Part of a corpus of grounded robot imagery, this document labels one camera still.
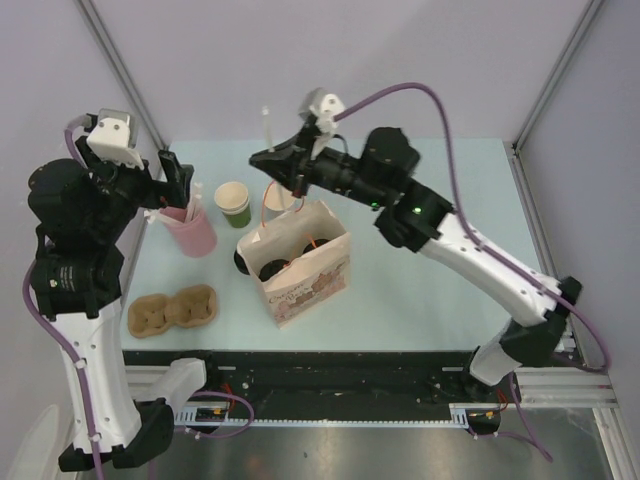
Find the white stirrer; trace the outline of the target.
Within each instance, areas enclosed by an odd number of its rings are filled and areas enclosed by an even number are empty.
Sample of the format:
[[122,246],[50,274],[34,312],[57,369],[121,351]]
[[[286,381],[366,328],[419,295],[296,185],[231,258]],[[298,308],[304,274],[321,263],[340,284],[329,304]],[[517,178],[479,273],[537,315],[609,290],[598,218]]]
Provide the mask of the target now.
[[269,152],[274,152],[275,144],[273,141],[271,117],[270,117],[270,110],[268,106],[262,107],[262,125],[263,125],[263,133],[264,133],[264,139],[267,146],[267,150]]

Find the paper bag with orange handles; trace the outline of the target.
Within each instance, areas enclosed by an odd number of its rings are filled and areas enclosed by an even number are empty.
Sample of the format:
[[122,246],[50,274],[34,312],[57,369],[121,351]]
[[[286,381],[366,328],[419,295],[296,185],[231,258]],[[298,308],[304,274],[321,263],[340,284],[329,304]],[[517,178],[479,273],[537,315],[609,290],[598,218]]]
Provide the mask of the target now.
[[[237,243],[266,311],[280,329],[325,302],[350,284],[351,234],[322,201],[296,201],[290,210],[267,216],[266,191],[259,224]],[[325,245],[304,254],[315,239]],[[261,268],[275,259],[289,265],[267,282],[258,278]]]

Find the brown pulp cup carrier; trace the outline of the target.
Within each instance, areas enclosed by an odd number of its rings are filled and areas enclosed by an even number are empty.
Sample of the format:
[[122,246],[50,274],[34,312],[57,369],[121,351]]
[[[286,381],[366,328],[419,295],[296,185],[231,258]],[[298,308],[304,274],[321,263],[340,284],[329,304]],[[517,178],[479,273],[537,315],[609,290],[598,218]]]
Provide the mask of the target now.
[[152,294],[134,300],[127,312],[129,333],[138,339],[159,336],[173,327],[210,324],[218,313],[215,289],[206,284],[184,288],[173,296]]

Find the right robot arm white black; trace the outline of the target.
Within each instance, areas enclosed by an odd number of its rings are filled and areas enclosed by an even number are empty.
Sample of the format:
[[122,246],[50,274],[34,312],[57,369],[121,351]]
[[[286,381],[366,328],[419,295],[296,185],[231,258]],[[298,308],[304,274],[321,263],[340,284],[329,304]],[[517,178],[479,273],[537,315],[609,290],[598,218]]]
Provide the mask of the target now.
[[420,161],[401,129],[378,127],[358,158],[324,148],[311,155],[311,135],[301,130],[273,150],[249,158],[295,196],[314,185],[368,205],[375,226],[395,248],[406,248],[453,270],[502,306],[509,322],[479,347],[461,376],[463,393],[484,401],[521,366],[542,367],[553,356],[582,286],[572,277],[536,274],[462,225],[453,204],[416,181]]

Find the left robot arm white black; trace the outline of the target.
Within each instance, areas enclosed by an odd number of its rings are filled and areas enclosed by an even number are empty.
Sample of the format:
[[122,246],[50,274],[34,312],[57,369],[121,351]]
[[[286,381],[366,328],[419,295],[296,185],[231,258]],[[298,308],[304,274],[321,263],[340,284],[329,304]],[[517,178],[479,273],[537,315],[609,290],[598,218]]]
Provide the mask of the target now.
[[146,163],[119,164],[86,138],[76,145],[79,159],[51,161],[29,179],[38,246],[23,297],[59,344],[69,382],[75,422],[59,468],[136,468],[169,448],[175,415],[193,395],[207,400],[221,387],[204,360],[180,358],[133,398],[120,342],[124,258],[117,240],[140,209],[185,206],[194,170],[162,150],[159,181]]

